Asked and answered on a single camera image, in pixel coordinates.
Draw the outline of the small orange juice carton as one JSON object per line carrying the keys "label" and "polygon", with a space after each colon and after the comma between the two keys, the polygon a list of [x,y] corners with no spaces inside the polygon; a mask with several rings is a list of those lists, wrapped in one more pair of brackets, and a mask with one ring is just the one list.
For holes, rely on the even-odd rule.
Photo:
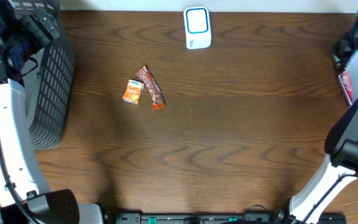
{"label": "small orange juice carton", "polygon": [[144,84],[137,80],[129,80],[122,99],[126,102],[138,105],[144,90]]}

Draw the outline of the red purple snack packet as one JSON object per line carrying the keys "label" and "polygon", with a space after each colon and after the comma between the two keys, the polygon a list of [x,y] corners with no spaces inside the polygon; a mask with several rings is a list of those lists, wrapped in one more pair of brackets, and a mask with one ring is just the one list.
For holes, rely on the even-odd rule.
{"label": "red purple snack packet", "polygon": [[352,91],[352,81],[350,75],[348,74],[347,71],[343,71],[340,75],[338,75],[337,79],[342,89],[342,92],[344,94],[344,97],[347,101],[347,104],[351,106],[352,99],[353,99],[353,91]]}

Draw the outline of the brown orange chocolate bar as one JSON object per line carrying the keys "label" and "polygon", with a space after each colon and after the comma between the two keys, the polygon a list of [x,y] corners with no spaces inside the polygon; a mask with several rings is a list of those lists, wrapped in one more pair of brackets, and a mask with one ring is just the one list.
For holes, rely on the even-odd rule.
{"label": "brown orange chocolate bar", "polygon": [[166,104],[161,89],[155,81],[149,68],[146,65],[143,65],[138,69],[138,71],[136,71],[135,74],[144,83],[150,93],[152,99],[152,109],[159,110],[165,108]]}

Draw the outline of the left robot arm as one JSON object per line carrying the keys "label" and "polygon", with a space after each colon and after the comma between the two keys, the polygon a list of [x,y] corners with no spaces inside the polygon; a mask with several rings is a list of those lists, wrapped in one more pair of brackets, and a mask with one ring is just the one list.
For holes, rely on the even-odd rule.
{"label": "left robot arm", "polygon": [[51,191],[35,152],[61,140],[75,57],[59,1],[0,1],[0,223],[107,223],[97,204]]}

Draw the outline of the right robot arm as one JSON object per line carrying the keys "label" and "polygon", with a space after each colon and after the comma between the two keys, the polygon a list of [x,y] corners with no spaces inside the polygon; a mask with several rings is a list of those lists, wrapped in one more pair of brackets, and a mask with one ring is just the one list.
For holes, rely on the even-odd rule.
{"label": "right robot arm", "polygon": [[358,179],[358,12],[349,32],[333,47],[334,68],[349,109],[324,143],[324,159],[304,188],[279,212],[279,223],[344,223],[322,216],[342,189]]}

